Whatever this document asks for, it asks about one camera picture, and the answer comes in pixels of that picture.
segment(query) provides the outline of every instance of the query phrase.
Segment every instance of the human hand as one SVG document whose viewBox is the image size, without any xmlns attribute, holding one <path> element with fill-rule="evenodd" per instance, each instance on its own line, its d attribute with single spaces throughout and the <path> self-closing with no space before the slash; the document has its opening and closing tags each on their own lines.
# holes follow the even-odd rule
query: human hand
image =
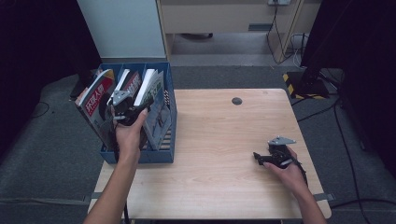
<svg viewBox="0 0 396 224">
<path fill-rule="evenodd" d="M 287 147 L 291 156 L 297 160 L 297 154 L 290 148 Z M 264 163 L 265 168 L 273 172 L 279 177 L 283 185 L 288 188 L 293 194 L 300 192 L 301 190 L 308 189 L 300 168 L 294 163 L 290 163 L 285 169 L 280 169 L 270 162 Z"/>
<path fill-rule="evenodd" d="M 140 130 L 147 116 L 148 110 L 144 109 L 131 126 L 117 125 L 116 137 L 120 147 L 119 162 L 127 161 L 129 164 L 133 164 L 139 161 Z"/>
</svg>

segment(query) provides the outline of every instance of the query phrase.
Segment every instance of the white cabinet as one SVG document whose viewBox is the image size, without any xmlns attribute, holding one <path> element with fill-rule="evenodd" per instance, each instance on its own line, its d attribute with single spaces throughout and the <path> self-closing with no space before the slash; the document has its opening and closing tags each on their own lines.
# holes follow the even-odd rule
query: white cabinet
<svg viewBox="0 0 396 224">
<path fill-rule="evenodd" d="M 155 0 L 78 0 L 103 59 L 165 58 Z"/>
</svg>

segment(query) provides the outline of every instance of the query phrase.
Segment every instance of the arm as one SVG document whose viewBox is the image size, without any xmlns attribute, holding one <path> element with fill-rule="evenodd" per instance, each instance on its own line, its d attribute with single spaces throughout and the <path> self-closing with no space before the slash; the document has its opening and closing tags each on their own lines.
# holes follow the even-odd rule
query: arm
<svg viewBox="0 0 396 224">
<path fill-rule="evenodd" d="M 297 154 L 291 148 L 288 149 L 291 155 L 297 158 Z M 327 223 L 296 164 L 291 163 L 286 169 L 280 169 L 269 162 L 265 162 L 264 166 L 276 174 L 297 199 L 304 224 Z"/>
<path fill-rule="evenodd" d="M 132 126 L 120 124 L 117 126 L 116 136 L 120 146 L 119 162 L 84 223 L 120 223 L 123 207 L 140 158 L 140 129 L 147 114 L 147 109 L 143 110 Z"/>
</svg>

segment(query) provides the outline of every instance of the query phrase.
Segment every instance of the blue box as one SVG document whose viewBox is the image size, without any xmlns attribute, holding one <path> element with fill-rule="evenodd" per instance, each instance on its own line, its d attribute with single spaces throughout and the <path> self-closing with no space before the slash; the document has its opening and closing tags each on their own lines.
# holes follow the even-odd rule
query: blue box
<svg viewBox="0 0 396 224">
<path fill-rule="evenodd" d="M 149 142 L 146 143 L 144 148 L 140 151 L 139 163 L 172 163 L 175 155 L 175 141 L 176 141 L 176 127 L 177 127 L 177 106 L 175 99 L 175 92 L 173 87 L 171 67 L 169 63 L 103 63 L 100 64 L 99 69 L 113 69 L 114 74 L 117 74 L 117 82 L 125 69 L 131 71 L 138 71 L 139 75 L 143 75 L 147 69 L 157 69 L 158 72 L 163 71 L 164 90 L 168 93 L 169 100 L 167 101 L 168 107 L 171 112 L 172 124 L 169 128 L 161 148 L 153 150 Z M 100 154 L 103 159 L 109 163 L 116 163 L 114 152 L 107 150 L 105 145 L 102 145 Z"/>
</svg>

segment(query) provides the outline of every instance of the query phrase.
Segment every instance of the power outlet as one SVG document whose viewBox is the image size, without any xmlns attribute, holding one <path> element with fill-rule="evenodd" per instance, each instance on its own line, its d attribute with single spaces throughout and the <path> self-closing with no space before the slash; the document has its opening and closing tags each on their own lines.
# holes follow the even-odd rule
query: power outlet
<svg viewBox="0 0 396 224">
<path fill-rule="evenodd" d="M 290 0 L 268 0 L 268 5 L 288 6 L 290 5 Z"/>
</svg>

